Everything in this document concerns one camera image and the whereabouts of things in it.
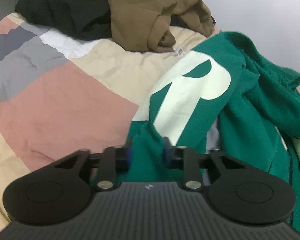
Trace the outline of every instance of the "silver screw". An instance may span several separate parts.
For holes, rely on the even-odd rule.
[[[191,180],[186,183],[186,187],[191,189],[198,189],[201,187],[201,183],[198,181]]]
[[[102,189],[110,189],[113,187],[113,183],[109,180],[102,180],[98,182],[98,187]]]

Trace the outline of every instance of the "green garment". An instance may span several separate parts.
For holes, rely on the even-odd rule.
[[[300,232],[298,85],[300,74],[266,60],[243,34],[211,37],[171,68],[138,109],[128,135],[134,137],[132,166],[118,179],[181,181],[182,171],[162,163],[162,137],[204,154],[218,116],[224,152],[292,185],[292,225]]]

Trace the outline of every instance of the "brown fabric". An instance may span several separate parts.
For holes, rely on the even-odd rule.
[[[214,25],[202,0],[108,0],[115,42],[128,51],[171,52],[176,43],[169,30],[171,15],[209,37]]]

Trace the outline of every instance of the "bed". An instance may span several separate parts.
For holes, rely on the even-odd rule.
[[[126,52],[111,39],[74,40],[17,13],[0,22],[0,231],[13,180],[80,148],[124,143],[133,115],[182,54],[206,40],[171,27],[176,52]]]

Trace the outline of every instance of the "ribbed gray surface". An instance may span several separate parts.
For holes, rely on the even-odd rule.
[[[199,193],[175,182],[147,185],[126,182],[99,193],[84,212],[62,224],[13,222],[0,240],[300,240],[286,223],[257,228],[227,221]]]

